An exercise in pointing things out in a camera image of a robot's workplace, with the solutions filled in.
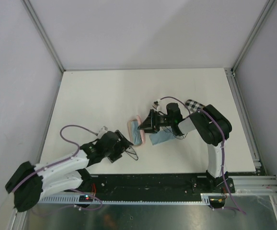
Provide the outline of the black frame glasses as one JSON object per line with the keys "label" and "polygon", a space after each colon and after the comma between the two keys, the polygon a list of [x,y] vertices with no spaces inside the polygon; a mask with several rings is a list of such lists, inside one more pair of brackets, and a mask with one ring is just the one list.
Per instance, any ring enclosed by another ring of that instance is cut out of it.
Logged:
{"label": "black frame glasses", "polygon": [[139,157],[138,157],[135,149],[132,146],[130,146],[128,149],[126,149],[126,153],[128,154],[128,156],[130,156],[135,161],[139,160]]}

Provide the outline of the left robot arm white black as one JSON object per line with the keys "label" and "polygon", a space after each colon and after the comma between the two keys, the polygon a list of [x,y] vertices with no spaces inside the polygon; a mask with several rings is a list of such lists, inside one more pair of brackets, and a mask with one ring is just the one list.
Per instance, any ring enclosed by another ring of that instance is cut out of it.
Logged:
{"label": "left robot arm white black", "polygon": [[104,158],[115,162],[131,147],[133,143],[119,130],[105,131],[94,141],[78,146],[74,153],[52,163],[33,165],[29,161],[23,162],[5,189],[7,193],[13,193],[15,209],[25,212],[47,196],[71,189],[87,191],[92,179],[87,168]]}

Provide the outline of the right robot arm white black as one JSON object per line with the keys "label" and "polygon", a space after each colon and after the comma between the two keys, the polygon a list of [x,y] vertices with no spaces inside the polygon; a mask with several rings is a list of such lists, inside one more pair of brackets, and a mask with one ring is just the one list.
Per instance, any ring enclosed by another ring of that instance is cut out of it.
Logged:
{"label": "right robot arm white black", "polygon": [[161,127],[170,128],[172,134],[181,137],[196,130],[208,146],[208,167],[205,186],[211,192],[218,192],[227,184],[225,166],[225,142],[232,131],[232,125],[213,105],[199,107],[189,111],[184,118],[177,103],[166,105],[166,113],[157,110],[159,102],[154,103],[147,118],[138,125],[138,130],[154,135]]}

